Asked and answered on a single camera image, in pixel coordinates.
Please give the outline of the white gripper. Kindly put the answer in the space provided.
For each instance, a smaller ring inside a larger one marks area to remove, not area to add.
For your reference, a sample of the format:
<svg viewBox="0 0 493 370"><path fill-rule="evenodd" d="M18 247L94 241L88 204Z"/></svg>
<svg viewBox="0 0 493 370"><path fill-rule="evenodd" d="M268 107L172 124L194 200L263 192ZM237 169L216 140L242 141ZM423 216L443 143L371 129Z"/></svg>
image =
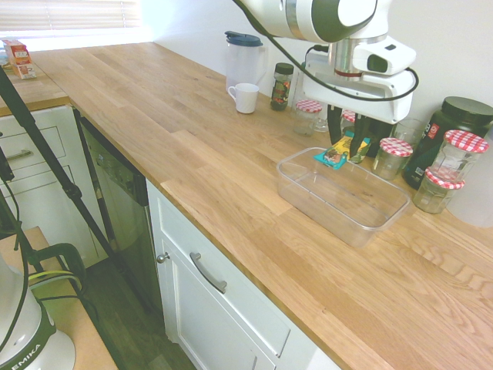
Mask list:
<svg viewBox="0 0 493 370"><path fill-rule="evenodd" d="M348 79L335 73L327 55L315 52L308 53L306 71L303 84L306 97L329 104L327 125L332 144L342 137L342 109L359 113L355 115L350 160L361 152L365 156L369 150L370 118L395 124L406 118L411 110L416 77L410 71L404 70L393 76L365 72L360 78Z"/></svg>

